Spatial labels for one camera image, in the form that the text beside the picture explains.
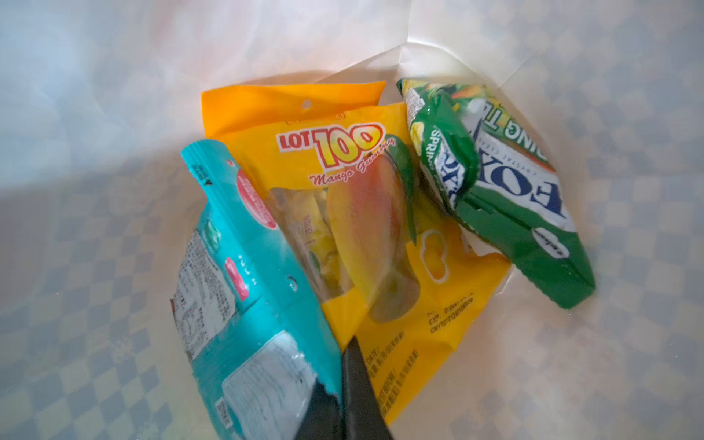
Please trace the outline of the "teal snack bag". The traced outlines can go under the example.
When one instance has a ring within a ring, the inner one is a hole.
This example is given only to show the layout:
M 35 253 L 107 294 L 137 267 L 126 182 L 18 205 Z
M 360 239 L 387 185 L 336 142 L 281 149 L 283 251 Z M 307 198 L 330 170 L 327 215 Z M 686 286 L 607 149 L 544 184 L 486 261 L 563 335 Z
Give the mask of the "teal snack bag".
M 304 270 L 225 144 L 181 154 L 207 203 L 170 301 L 221 439 L 294 439 L 316 381 L 342 412 L 341 351 Z

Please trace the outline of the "green snack bag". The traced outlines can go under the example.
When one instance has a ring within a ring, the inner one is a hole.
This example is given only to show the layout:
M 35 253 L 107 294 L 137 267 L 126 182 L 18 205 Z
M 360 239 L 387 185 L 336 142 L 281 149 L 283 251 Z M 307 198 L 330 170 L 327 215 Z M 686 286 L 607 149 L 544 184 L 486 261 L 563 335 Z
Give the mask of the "green snack bag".
M 445 210 L 571 309 L 596 281 L 555 168 L 484 84 L 403 78 L 412 143 Z

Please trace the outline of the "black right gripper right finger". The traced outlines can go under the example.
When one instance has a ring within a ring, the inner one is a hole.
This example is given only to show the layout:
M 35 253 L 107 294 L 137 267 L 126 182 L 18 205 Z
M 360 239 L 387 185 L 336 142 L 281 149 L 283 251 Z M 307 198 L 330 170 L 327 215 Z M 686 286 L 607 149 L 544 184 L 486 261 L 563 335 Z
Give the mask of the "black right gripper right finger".
M 393 440 L 367 372 L 358 340 L 353 337 L 342 354 L 344 438 Z

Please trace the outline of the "yellow mango gummy bag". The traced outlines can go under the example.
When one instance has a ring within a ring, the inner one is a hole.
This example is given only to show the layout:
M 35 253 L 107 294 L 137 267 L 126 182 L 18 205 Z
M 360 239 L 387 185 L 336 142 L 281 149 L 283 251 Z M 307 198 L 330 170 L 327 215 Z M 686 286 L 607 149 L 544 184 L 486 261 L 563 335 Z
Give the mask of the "yellow mango gummy bag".
M 419 187 L 404 104 L 383 82 L 233 85 L 202 94 L 283 230 L 341 348 L 356 341 L 386 422 L 458 348 L 510 264 L 477 254 Z

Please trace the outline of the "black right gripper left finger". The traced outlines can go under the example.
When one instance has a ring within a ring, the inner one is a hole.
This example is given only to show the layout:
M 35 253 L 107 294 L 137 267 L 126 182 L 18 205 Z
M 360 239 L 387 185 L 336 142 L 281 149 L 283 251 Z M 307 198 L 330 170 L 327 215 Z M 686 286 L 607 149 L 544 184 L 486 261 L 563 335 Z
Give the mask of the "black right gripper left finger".
M 337 396 L 329 394 L 320 381 L 315 382 L 311 399 L 295 440 L 343 440 L 342 412 Z

